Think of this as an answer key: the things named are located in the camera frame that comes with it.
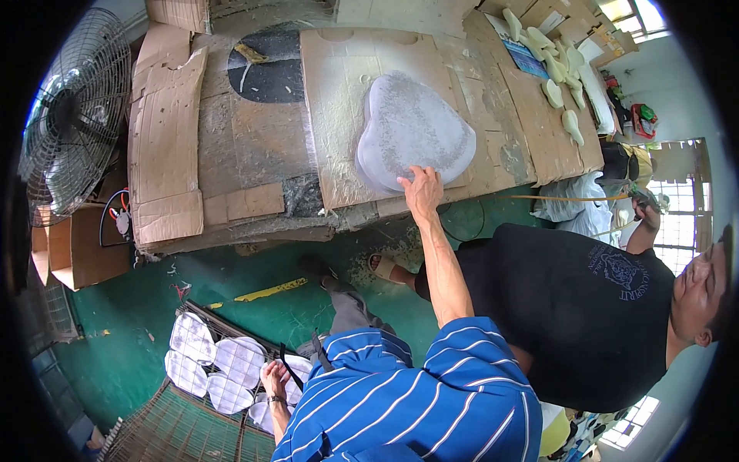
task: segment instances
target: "yellow floor marking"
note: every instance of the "yellow floor marking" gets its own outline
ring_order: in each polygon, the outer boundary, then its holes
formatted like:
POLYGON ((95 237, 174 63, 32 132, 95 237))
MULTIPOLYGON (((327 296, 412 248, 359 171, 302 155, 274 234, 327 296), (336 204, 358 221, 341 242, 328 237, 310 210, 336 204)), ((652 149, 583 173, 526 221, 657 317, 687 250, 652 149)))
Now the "yellow floor marking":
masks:
POLYGON ((252 302, 256 299, 261 299, 265 296, 274 295, 278 292, 285 292, 289 291, 290 289, 294 289, 297 287, 300 287, 301 285, 308 282, 307 279, 304 277, 300 279, 295 279, 294 281, 286 282, 284 284, 276 285, 274 287, 270 287, 268 289, 264 289, 263 291, 257 291, 252 293, 247 293, 246 295, 238 296, 234 299, 235 302, 252 302))

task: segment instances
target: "green floor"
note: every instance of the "green floor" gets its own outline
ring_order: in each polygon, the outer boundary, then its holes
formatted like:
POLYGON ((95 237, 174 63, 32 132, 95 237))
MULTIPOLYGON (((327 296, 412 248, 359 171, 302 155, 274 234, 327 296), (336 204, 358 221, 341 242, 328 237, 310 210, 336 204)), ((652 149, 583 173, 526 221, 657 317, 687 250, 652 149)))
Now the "green floor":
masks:
MULTIPOLYGON (((527 186, 502 191, 531 194, 527 186)), ((518 199, 468 200, 440 208, 447 231, 459 239, 490 237, 502 222, 532 226, 550 223, 534 219, 531 202, 518 199)), ((451 240, 457 247, 458 242, 451 240)), ((372 312, 389 322, 408 342, 417 364, 438 328, 431 305, 405 286, 377 279, 367 270, 368 254, 380 251, 398 263, 417 269, 423 259, 413 220, 381 222, 330 242, 297 242, 242 257, 235 247, 177 254, 162 262, 71 294, 71 302, 86 339, 54 347, 58 361, 82 400, 87 415, 108 430, 146 402, 164 379, 177 291, 192 284, 189 298, 201 305, 222 302, 217 313, 234 324, 275 343, 296 347, 314 328, 327 330, 333 316, 328 295, 307 284, 253 302, 234 297, 301 277, 295 266, 304 252, 321 254, 339 274, 364 295, 372 312)))

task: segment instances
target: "ear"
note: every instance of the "ear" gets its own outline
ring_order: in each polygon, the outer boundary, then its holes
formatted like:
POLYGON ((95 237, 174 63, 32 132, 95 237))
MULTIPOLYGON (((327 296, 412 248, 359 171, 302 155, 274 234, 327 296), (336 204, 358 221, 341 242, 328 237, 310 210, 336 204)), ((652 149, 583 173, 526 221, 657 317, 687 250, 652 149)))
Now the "ear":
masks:
POLYGON ((703 348, 710 345, 711 342, 713 342, 713 335, 711 334, 711 330, 708 328, 704 328, 701 333, 695 336, 695 344, 700 345, 703 348))

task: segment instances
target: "electric fan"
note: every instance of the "electric fan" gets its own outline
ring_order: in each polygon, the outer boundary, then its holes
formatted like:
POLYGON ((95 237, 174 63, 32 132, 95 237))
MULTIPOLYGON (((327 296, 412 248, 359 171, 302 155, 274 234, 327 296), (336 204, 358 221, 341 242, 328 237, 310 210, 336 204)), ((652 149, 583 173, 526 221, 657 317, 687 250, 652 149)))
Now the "electric fan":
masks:
POLYGON ((91 8, 54 58, 26 121, 18 173, 31 225, 53 225, 85 202, 108 166, 130 89, 123 25, 91 8))

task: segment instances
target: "black strap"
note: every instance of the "black strap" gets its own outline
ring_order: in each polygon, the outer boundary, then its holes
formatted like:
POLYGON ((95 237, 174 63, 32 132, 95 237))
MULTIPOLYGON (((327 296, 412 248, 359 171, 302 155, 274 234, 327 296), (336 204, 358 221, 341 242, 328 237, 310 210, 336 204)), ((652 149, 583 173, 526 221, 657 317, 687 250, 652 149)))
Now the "black strap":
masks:
POLYGON ((285 348, 287 348, 287 345, 285 345, 284 343, 279 344, 279 358, 282 360, 282 363, 287 368, 290 377, 292 377, 295 381, 295 385, 298 386, 300 391, 303 391, 303 381, 300 380, 300 377, 298 377, 298 375, 295 374, 292 369, 290 369, 290 365, 287 363, 287 361, 285 361, 285 348))
POLYGON ((315 331, 310 334, 310 341, 311 343, 313 343, 313 348, 319 355, 319 361, 321 362, 321 366, 323 366, 324 370, 326 372, 331 372, 332 370, 334 370, 334 366, 331 365, 331 361, 328 360, 328 356, 326 356, 326 350, 323 349, 323 345, 321 345, 321 341, 319 340, 319 337, 315 331))

